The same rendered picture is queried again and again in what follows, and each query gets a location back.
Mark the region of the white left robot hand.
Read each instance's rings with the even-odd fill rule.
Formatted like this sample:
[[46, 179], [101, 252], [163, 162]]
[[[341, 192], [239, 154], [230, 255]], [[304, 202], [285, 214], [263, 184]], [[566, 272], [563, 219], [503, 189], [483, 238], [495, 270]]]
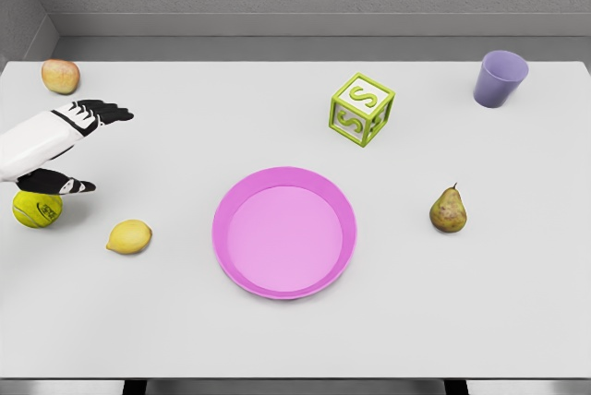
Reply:
[[41, 112], [0, 135], [0, 183], [45, 195], [89, 193], [96, 185], [43, 166], [97, 129], [134, 118], [127, 108], [102, 100], [78, 100]]

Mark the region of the yellow lemon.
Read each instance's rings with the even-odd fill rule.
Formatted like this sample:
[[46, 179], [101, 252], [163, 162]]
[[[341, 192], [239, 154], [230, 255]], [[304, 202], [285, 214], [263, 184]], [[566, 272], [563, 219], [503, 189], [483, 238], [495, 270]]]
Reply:
[[149, 244], [151, 237], [152, 230], [144, 221], [121, 221], [110, 232], [106, 249], [122, 255], [137, 254]]

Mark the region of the pink round plate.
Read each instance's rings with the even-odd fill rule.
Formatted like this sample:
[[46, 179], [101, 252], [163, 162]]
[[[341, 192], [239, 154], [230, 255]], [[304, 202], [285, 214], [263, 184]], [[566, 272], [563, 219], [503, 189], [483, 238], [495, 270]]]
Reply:
[[356, 215], [324, 176], [273, 167], [236, 183], [215, 211], [212, 246], [228, 278], [243, 290], [295, 300], [337, 281], [356, 248]]

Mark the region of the red-yellow apple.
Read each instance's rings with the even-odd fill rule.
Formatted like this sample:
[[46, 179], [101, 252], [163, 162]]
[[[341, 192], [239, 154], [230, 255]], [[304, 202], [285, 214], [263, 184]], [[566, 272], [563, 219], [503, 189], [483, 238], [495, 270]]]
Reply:
[[52, 92], [68, 95], [78, 88], [80, 72], [73, 62], [48, 59], [43, 62], [41, 72], [44, 86]]

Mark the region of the yellow-green tennis ball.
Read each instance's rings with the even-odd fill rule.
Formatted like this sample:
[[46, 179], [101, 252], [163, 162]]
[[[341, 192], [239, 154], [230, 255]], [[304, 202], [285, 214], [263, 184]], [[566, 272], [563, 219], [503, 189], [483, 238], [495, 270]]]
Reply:
[[61, 215], [63, 200], [57, 195], [19, 191], [13, 198], [12, 211], [16, 220], [30, 228], [44, 228]]

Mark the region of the green letter S block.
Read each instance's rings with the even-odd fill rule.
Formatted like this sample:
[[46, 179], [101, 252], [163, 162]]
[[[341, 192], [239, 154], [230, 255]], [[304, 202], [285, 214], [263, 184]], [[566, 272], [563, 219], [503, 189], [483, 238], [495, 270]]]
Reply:
[[395, 92], [362, 73], [331, 99], [329, 128], [364, 148], [386, 126]]

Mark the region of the green-brown pear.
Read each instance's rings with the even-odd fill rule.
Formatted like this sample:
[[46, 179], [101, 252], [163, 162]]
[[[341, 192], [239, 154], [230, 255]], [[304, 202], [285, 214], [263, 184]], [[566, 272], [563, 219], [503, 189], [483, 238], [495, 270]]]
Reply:
[[457, 233], [467, 223], [467, 213], [456, 184], [445, 189], [429, 210], [432, 225], [443, 233]]

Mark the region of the purple cup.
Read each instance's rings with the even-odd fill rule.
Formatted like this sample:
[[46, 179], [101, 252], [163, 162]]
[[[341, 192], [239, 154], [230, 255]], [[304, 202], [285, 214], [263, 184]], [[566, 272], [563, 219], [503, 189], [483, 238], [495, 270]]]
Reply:
[[499, 108], [528, 73], [528, 63], [519, 54], [505, 50], [491, 51], [482, 60], [473, 98], [484, 107]]

